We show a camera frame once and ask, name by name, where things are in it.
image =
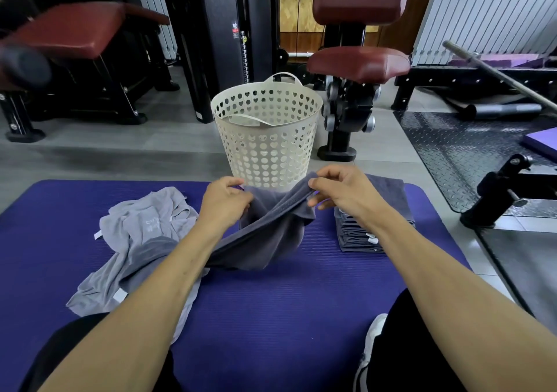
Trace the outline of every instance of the black rubber mat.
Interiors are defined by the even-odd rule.
[[[557,234],[500,229],[477,234],[518,304],[557,335]]]
[[[557,119],[539,116],[533,121],[462,121],[455,113],[394,112],[449,206],[465,212],[478,199],[476,187],[490,171],[510,156],[533,159],[533,171],[553,171],[557,163],[520,145],[525,134],[557,127]],[[529,200],[511,207],[506,215],[557,218],[557,201]]]

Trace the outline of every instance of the stack of folded towels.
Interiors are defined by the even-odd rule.
[[[404,181],[401,179],[384,178],[382,176],[367,175],[377,192],[410,224],[414,226],[414,216],[408,206],[404,191]],[[344,252],[383,253],[383,247],[373,233],[368,233],[359,226],[356,220],[335,207],[335,222],[339,237],[340,249]]]

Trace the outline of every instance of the forearm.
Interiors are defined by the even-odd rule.
[[[435,343],[470,391],[549,390],[557,338],[390,209],[378,236]]]
[[[41,392],[151,391],[193,283],[222,236],[196,224],[54,370]]]

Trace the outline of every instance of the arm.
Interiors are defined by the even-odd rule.
[[[199,219],[143,284],[64,358],[40,392],[151,391],[178,318],[214,246],[253,196],[224,177],[207,187]]]
[[[557,384],[557,337],[421,236],[352,166],[321,169],[310,206],[337,205],[380,240],[431,336],[469,391],[547,391]]]

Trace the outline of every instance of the white tag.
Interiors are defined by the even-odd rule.
[[[118,301],[118,303],[121,303],[125,297],[128,296],[128,293],[126,291],[124,291],[122,288],[118,289],[115,294],[114,294],[114,299],[116,301]]]

